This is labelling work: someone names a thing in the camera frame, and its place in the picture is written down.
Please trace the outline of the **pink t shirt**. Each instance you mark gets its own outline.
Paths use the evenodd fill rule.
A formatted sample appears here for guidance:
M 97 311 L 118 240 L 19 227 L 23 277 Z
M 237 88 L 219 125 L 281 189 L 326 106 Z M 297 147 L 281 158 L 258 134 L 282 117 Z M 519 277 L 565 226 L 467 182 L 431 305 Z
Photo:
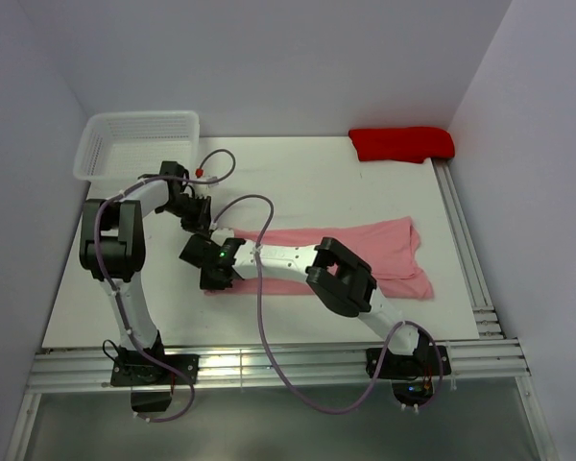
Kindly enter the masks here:
M 373 277 L 390 299 L 431 300 L 432 284 L 416 260 L 420 236 L 410 217 L 349 228 L 268 230 L 262 242 L 277 246 L 316 245 L 333 237 L 372 267 Z

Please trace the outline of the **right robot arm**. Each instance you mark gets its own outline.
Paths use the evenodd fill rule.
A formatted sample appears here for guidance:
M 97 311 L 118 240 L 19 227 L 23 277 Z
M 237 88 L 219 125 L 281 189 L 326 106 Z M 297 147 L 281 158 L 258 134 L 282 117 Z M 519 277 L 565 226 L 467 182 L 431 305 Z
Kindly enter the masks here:
M 395 330 L 389 342 L 398 368 L 414 375 L 430 359 L 422 334 L 384 296 L 371 266 L 340 241 L 325 237 L 317 245 L 277 246 L 230 237 L 221 244 L 192 235 L 180 259 L 200 271 L 199 286 L 223 291 L 237 281 L 289 280 L 306 284 L 332 313 L 356 318 L 380 338 Z

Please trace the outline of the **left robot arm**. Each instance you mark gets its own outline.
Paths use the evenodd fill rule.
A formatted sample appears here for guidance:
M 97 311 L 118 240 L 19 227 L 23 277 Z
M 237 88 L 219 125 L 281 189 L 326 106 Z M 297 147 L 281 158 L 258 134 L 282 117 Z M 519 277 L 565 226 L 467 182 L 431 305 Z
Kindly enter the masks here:
M 118 359 L 133 365 L 133 372 L 146 383 L 164 379 L 168 360 L 142 286 L 143 220 L 151 213 L 170 213 L 185 231 L 208 240 L 211 199 L 196 194 L 193 187 L 202 182 L 179 163 L 164 161 L 157 174 L 144 175 L 109 198 L 84 202 L 80 263 L 108 294 L 119 326 Z

